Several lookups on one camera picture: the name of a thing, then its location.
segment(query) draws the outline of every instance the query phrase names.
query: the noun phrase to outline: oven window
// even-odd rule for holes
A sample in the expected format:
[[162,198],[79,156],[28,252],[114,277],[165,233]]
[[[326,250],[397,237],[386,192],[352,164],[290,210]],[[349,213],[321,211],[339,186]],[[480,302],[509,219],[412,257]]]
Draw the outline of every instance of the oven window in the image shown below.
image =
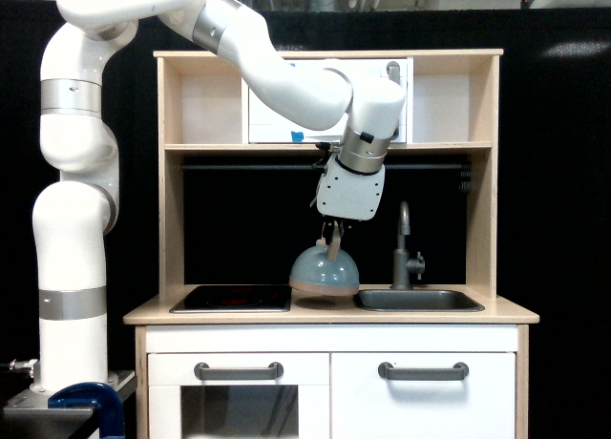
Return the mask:
[[182,387],[183,439],[297,438],[298,387]]

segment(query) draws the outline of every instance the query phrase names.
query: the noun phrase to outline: gray handle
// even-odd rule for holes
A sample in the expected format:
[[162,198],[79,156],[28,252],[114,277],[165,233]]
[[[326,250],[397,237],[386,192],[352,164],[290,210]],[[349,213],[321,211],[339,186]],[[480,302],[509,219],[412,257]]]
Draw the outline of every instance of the gray handle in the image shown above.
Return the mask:
[[[389,76],[389,80],[397,83],[401,86],[401,67],[396,62],[389,62],[386,66],[386,73]],[[399,125],[397,124],[394,134],[392,134],[391,140],[395,140],[399,137]]]
[[206,363],[199,363],[193,370],[200,380],[276,380],[284,374],[280,363],[256,368],[210,368]]
[[469,375],[469,367],[464,363],[456,363],[449,369],[414,369],[393,367],[391,363],[382,363],[378,366],[378,374],[386,380],[465,380]]

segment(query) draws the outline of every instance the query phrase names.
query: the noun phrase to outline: blue clamp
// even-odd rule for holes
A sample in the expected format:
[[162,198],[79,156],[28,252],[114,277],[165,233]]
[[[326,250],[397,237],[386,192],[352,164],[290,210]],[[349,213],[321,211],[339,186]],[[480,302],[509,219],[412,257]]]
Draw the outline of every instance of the blue clamp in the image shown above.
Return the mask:
[[97,408],[100,439],[125,439],[123,404],[116,391],[98,382],[65,387],[49,398],[49,408]]

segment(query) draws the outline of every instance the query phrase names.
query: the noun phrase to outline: blue sticker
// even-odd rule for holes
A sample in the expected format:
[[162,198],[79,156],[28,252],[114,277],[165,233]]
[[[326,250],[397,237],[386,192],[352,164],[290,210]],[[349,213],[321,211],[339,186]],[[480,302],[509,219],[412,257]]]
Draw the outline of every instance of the blue sticker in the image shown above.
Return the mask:
[[304,141],[304,133],[303,132],[294,132],[290,131],[290,136],[293,138],[293,143],[301,143]]

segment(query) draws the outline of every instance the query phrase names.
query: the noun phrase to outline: cabinet door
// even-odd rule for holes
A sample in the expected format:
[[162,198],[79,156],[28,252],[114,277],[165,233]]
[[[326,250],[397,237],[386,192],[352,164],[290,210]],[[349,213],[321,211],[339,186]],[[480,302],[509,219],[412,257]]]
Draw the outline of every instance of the cabinet door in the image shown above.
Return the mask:
[[[390,363],[388,380],[378,367]],[[334,353],[333,439],[514,439],[514,353]]]
[[328,367],[327,353],[151,354],[150,437],[328,438]]

